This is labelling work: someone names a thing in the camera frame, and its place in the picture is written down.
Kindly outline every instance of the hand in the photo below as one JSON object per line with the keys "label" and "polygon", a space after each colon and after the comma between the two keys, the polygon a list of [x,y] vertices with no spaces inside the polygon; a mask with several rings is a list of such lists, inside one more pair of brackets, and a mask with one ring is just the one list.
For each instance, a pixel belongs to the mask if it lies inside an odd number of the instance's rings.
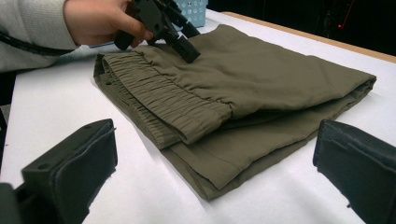
{"label": "hand", "polygon": [[153,37],[142,22],[125,13],[133,0],[66,0],[64,20],[78,45],[99,45],[114,40],[119,30],[134,36],[132,47]]}

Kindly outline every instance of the fabric fold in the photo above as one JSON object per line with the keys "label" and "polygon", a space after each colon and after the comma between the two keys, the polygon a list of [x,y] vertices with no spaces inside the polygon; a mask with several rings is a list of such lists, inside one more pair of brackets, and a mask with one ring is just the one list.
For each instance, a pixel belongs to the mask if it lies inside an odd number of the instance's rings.
{"label": "fabric fold", "polygon": [[197,193],[239,187],[316,136],[373,88],[375,76],[263,42],[226,25],[166,45],[98,55],[94,78]]}

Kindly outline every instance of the dark background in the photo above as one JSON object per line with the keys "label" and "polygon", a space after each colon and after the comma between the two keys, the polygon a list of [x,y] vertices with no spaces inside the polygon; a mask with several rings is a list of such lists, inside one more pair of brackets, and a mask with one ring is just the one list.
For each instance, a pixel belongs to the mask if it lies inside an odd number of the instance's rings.
{"label": "dark background", "polygon": [[207,8],[396,56],[396,0],[209,0]]}

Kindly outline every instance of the person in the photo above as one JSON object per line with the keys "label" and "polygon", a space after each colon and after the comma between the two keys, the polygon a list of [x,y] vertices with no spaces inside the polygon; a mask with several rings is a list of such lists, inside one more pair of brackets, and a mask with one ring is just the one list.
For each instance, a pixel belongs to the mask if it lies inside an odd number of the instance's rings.
{"label": "person", "polygon": [[[112,41],[119,31],[135,36],[131,46],[152,33],[126,13],[133,0],[2,0],[0,33],[50,49],[77,49]],[[10,71],[46,67],[59,56],[17,49],[0,41],[0,76]]]}

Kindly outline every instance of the black cable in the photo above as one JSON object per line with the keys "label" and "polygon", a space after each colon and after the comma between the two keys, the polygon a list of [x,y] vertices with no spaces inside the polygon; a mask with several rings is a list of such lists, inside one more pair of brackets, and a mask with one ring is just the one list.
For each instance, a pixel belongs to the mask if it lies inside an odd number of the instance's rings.
{"label": "black cable", "polygon": [[40,47],[37,45],[33,45],[27,42],[23,42],[14,37],[4,35],[0,33],[0,41],[10,45],[13,48],[21,49],[24,51],[31,52],[33,54],[39,54],[44,56],[61,56],[66,53],[70,53],[73,51],[72,49],[50,49],[45,47]]}

